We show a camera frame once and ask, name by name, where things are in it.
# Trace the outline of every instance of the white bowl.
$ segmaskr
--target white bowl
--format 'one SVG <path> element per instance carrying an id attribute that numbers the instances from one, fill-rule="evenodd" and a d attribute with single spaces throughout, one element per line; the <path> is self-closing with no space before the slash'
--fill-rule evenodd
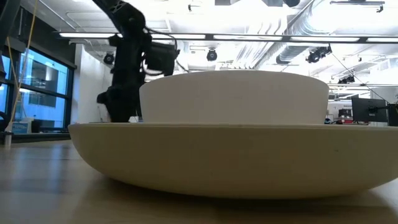
<path id="1" fill-rule="evenodd" d="M 140 97 L 147 123 L 323 124 L 328 90 L 302 75 L 234 70 L 161 78 Z"/>
<path id="2" fill-rule="evenodd" d="M 314 198 L 398 177 L 398 128 L 74 124 L 69 131 L 103 174 L 180 194 Z"/>

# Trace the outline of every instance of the glass window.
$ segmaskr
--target glass window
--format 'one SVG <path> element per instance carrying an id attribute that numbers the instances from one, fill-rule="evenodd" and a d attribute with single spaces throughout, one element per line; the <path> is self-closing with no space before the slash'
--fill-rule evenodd
<path id="1" fill-rule="evenodd" d="M 6 56 L 1 56 L 2 63 L 4 65 L 4 71 L 6 72 L 6 79 L 10 79 L 10 64 L 11 60 L 10 58 Z"/>
<path id="2" fill-rule="evenodd" d="M 25 54 L 22 54 L 20 71 L 23 70 Z M 26 73 L 22 82 L 60 94 L 67 94 L 68 68 L 60 63 L 29 50 Z"/>
<path id="3" fill-rule="evenodd" d="M 7 90 L 8 90 L 8 86 L 6 84 L 2 84 L 0 86 L 0 111 L 2 111 L 2 112 L 6 112 Z"/>
<path id="4" fill-rule="evenodd" d="M 62 128 L 64 114 L 65 99 L 21 89 L 21 97 L 17 100 L 16 121 L 34 118 L 40 121 L 41 127 Z"/>

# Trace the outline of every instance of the robotic arm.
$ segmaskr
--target robotic arm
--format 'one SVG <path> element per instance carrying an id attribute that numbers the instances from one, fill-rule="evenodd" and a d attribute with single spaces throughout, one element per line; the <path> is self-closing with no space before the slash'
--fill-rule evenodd
<path id="1" fill-rule="evenodd" d="M 152 42 L 151 30 L 138 9 L 121 0 L 93 0 L 112 20 L 123 37 L 114 35 L 109 44 L 116 47 L 112 85 L 97 97 L 104 104 L 111 122 L 126 123 L 131 116 L 141 116 L 139 88 L 145 84 L 146 71 L 174 72 L 179 51 L 176 46 Z"/>

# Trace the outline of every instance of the wooden table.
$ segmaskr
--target wooden table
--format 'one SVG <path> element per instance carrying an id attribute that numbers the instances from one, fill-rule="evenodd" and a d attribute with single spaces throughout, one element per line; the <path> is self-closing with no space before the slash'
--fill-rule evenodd
<path id="1" fill-rule="evenodd" d="M 122 184 L 70 141 L 0 147 L 0 223 L 398 223 L 398 180 L 349 197 L 222 200 Z"/>

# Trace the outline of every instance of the ceiling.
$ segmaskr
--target ceiling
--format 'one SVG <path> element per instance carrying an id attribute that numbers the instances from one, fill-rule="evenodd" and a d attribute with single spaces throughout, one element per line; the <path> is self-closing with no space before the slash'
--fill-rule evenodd
<path id="1" fill-rule="evenodd" d="M 22 6 L 33 11 L 34 1 L 22 0 Z M 37 16 L 59 31 L 117 31 L 90 0 L 39 1 Z M 384 1 L 384 10 L 377 13 L 379 6 L 334 6 L 329 0 L 301 0 L 294 8 L 269 7 L 263 0 L 240 0 L 229 6 L 220 4 L 224 0 L 127 0 L 144 13 L 149 27 L 162 32 L 398 35 L 398 1 Z M 191 12 L 188 4 L 193 6 Z M 114 50 L 108 46 L 107 40 L 77 42 L 85 44 L 86 50 L 99 59 Z M 309 75 L 327 83 L 337 83 L 339 78 L 349 75 L 347 68 L 366 82 L 375 82 L 377 78 L 369 74 L 378 74 L 381 63 L 398 57 L 396 45 L 333 44 L 331 47 L 335 57 L 328 55 L 312 64 L 307 63 L 305 58 L 309 50 L 318 45 L 297 47 L 258 42 L 181 41 L 178 46 L 182 50 L 178 59 L 193 71 L 255 68 Z M 206 60 L 209 48 L 217 50 L 217 61 Z M 282 52 L 288 55 L 287 64 L 276 61 Z M 378 83 L 387 84 L 385 82 L 392 81 L 380 80 Z"/>

